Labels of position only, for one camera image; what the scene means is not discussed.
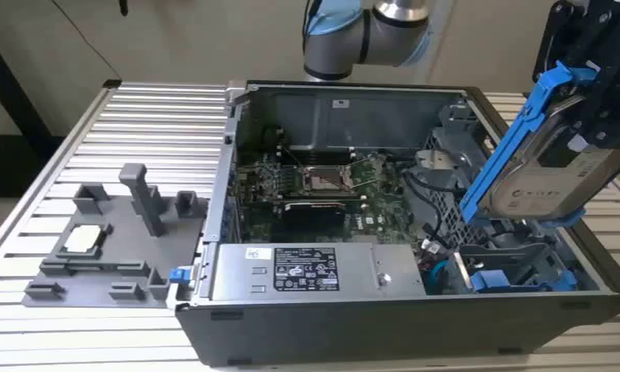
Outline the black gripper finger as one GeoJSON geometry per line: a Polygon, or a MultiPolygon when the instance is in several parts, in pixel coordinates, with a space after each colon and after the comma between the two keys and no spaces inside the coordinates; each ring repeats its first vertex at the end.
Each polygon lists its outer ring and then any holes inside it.
{"type": "Polygon", "coordinates": [[[540,39],[540,48],[534,60],[532,71],[532,81],[537,82],[540,75],[549,70],[554,65],[554,44],[558,32],[561,31],[566,22],[566,2],[556,1],[549,9],[546,22],[544,25],[544,32],[540,39]]]}
{"type": "Polygon", "coordinates": [[[578,132],[598,148],[620,150],[620,1],[590,1],[577,29],[562,63],[597,70],[574,114],[578,132]]]}

